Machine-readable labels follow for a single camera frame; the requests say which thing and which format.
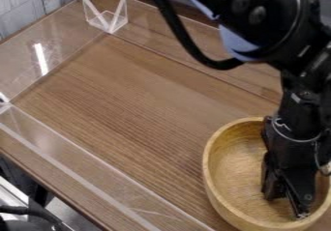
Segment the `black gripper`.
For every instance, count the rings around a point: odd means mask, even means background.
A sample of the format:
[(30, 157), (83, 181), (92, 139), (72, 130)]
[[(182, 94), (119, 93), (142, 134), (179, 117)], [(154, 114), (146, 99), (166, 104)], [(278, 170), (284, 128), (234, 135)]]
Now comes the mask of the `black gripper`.
[(264, 118), (261, 137), (266, 153), (261, 165), (261, 192), (268, 201), (286, 197), (296, 218), (310, 215), (314, 175), (331, 162), (331, 130), (314, 123), (290, 127), (278, 115)]

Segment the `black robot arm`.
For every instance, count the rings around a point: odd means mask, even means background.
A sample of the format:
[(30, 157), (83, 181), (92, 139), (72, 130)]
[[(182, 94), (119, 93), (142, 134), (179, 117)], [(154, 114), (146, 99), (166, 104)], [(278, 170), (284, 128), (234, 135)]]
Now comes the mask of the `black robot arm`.
[(261, 191), (285, 197), (297, 218), (310, 212), (314, 175), (329, 176), (331, 28), (318, 0), (193, 0), (221, 27), (223, 44), (239, 62), (280, 71), (281, 100), (264, 119), (266, 146)]

